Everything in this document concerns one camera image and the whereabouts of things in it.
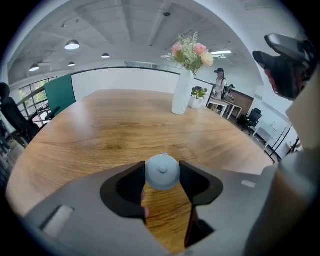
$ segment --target white wall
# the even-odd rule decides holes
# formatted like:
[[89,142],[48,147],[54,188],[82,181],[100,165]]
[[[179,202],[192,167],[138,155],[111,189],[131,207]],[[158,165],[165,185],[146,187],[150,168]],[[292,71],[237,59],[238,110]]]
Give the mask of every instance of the white wall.
[[[98,90],[142,90],[174,94],[179,75],[138,68],[107,68],[73,74],[72,85],[76,101]],[[212,90],[212,85],[194,80],[192,86],[206,88],[202,105],[206,105]]]

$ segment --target office chair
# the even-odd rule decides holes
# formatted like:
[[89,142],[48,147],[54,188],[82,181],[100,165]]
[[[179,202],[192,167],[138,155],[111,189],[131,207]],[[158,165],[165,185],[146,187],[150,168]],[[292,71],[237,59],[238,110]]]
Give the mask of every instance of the office chair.
[[246,129],[249,132],[249,135],[251,135],[250,127],[256,127],[259,123],[259,119],[262,117],[261,110],[258,108],[255,108],[251,111],[250,115],[248,114],[244,115],[242,114],[240,118],[237,120],[238,126],[242,127],[242,131]]
[[[22,139],[29,144],[32,139],[38,134],[38,132],[44,127],[39,128],[38,125],[33,123],[33,119],[38,115],[37,112],[33,113],[28,119],[26,119],[20,112],[15,101],[9,97],[10,88],[9,86],[1,82],[0,83],[0,98],[1,98],[1,112],[8,122],[16,129]],[[52,119],[60,107],[56,107],[51,110],[49,114]]]

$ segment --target window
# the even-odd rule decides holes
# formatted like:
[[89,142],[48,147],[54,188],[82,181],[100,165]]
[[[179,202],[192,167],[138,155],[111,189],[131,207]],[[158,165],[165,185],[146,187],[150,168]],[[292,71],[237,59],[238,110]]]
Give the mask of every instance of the window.
[[[41,80],[32,84],[29,84],[23,88],[21,88],[19,90],[19,96],[20,96],[20,100],[23,100],[24,98],[26,98],[28,95],[30,95],[31,93],[34,93],[36,90],[41,89],[42,87],[45,86],[46,83],[56,79],[57,77],[51,77],[49,79],[45,79],[45,80]],[[27,99],[24,102],[24,106],[26,109],[23,109],[23,111],[21,111],[21,113],[23,114],[24,117],[28,118],[30,115],[32,115],[34,112],[40,110],[42,112],[38,113],[37,118],[34,118],[34,121],[40,121],[43,120],[44,117],[47,116],[47,111],[43,112],[43,109],[41,109],[42,107],[45,107],[46,104],[48,104],[47,101],[47,95],[46,95],[46,91],[45,90],[40,90],[39,93],[37,93],[36,95],[34,95],[33,97]],[[43,121],[40,122],[36,122],[36,124],[38,126],[42,126],[44,123]]]

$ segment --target black office chair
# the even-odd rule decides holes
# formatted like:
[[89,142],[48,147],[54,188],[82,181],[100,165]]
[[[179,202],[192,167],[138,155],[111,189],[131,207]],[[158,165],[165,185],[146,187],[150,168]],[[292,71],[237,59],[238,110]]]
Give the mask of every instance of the black office chair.
[[249,116],[242,114],[237,120],[237,123],[238,126],[242,127],[242,131],[246,129],[249,132],[249,135],[251,135],[250,127],[256,127],[261,117],[261,110],[255,108],[251,111]]
[[[32,139],[38,134],[41,130],[38,125],[33,123],[33,119],[38,115],[37,112],[32,114],[28,120],[21,114],[18,109],[15,101],[9,97],[10,88],[9,86],[1,82],[0,83],[0,101],[1,101],[1,112],[4,117],[8,120],[8,122],[16,129],[16,131],[20,134],[20,136],[26,141],[26,143],[30,143]],[[56,107],[51,110],[49,114],[50,119],[52,119],[60,107]]]

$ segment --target white vase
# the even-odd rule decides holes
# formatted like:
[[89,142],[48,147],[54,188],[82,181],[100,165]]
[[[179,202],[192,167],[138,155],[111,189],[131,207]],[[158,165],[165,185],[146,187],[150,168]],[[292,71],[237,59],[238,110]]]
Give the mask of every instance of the white vase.
[[190,101],[194,74],[185,68],[181,71],[178,83],[176,84],[173,101],[172,113],[183,115]]
[[192,109],[198,110],[202,105],[202,99],[191,97],[189,106]]

